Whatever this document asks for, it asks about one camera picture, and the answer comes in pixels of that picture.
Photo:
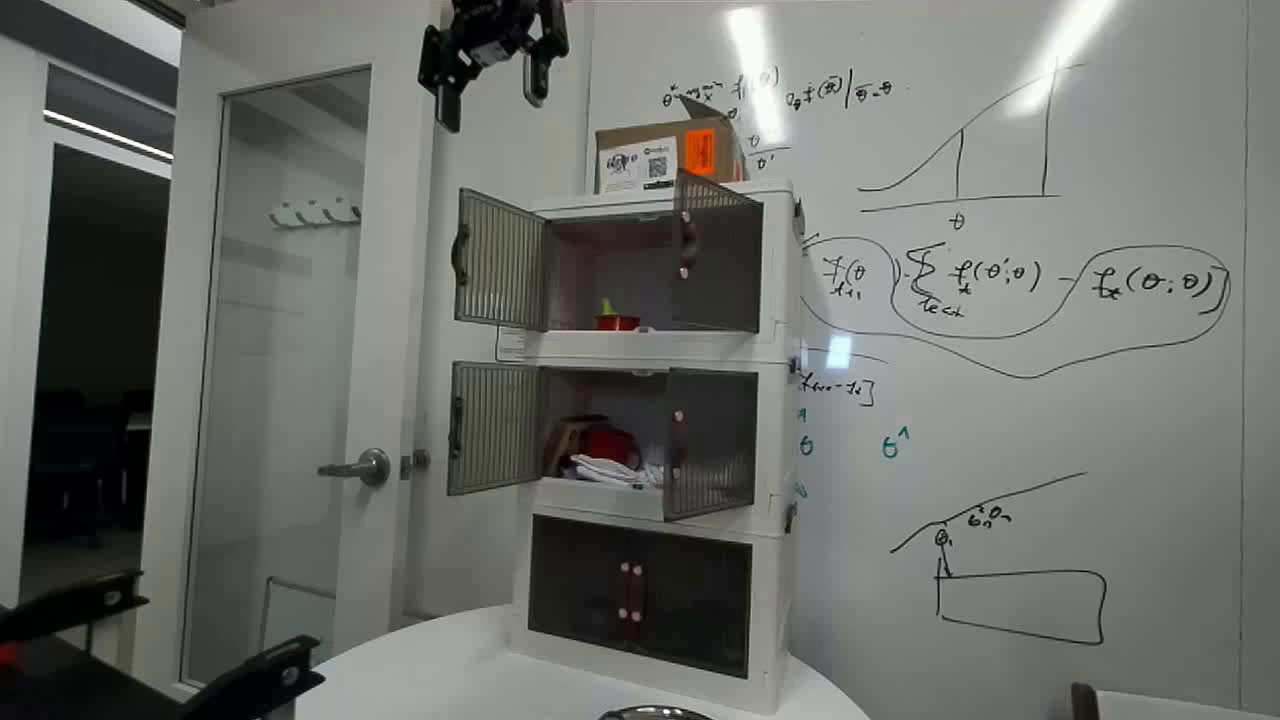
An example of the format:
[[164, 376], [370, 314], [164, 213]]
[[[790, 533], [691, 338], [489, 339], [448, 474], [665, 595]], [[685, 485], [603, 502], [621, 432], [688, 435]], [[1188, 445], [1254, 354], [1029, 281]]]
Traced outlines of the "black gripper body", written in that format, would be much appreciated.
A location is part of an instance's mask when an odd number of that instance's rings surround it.
[[539, 21], [539, 0], [458, 0], [448, 26], [448, 58], [463, 67], [489, 67], [511, 59], [516, 54], [531, 58]]

